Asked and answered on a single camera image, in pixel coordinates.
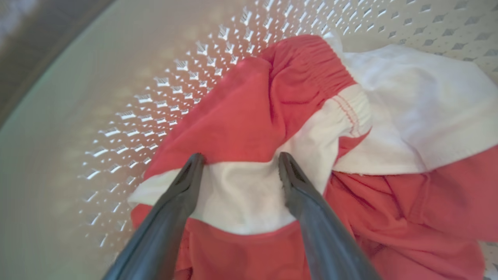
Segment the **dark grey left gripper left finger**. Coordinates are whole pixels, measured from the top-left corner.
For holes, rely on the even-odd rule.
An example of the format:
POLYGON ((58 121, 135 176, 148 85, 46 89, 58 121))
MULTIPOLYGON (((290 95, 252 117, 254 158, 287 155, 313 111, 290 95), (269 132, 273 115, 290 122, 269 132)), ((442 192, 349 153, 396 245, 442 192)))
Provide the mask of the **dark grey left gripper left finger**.
POLYGON ((173 280, 185 224, 197 206, 205 158, 192 154, 102 280, 173 280))

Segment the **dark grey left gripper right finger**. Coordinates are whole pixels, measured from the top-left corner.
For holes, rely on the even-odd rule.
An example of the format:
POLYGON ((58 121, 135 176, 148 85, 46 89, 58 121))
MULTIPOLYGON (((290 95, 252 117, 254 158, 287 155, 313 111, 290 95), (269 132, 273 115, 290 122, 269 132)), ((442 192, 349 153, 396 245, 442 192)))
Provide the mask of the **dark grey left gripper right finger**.
POLYGON ((353 237, 293 156, 279 154, 285 206, 299 222, 312 280, 380 280, 353 237))

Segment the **red and white garment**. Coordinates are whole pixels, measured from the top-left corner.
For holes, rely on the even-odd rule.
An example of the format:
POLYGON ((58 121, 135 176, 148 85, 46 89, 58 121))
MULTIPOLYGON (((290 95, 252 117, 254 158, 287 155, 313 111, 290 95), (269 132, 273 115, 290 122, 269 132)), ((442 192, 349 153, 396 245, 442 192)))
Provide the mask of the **red and white garment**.
POLYGON ((290 153, 383 280, 483 280, 498 242, 498 86, 398 45, 276 42, 228 71, 158 147, 130 195, 137 228, 192 154, 206 158, 174 273, 311 280, 278 157, 290 153))

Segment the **cream perforated plastic laundry basket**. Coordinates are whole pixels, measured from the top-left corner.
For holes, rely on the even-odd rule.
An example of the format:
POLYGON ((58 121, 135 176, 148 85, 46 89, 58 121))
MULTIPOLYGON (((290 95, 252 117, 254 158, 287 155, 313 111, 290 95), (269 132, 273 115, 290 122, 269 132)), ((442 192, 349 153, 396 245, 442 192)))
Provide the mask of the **cream perforated plastic laundry basket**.
POLYGON ((498 83, 498 0, 0 0, 0 280, 101 280, 177 121, 243 58, 328 32, 498 83))

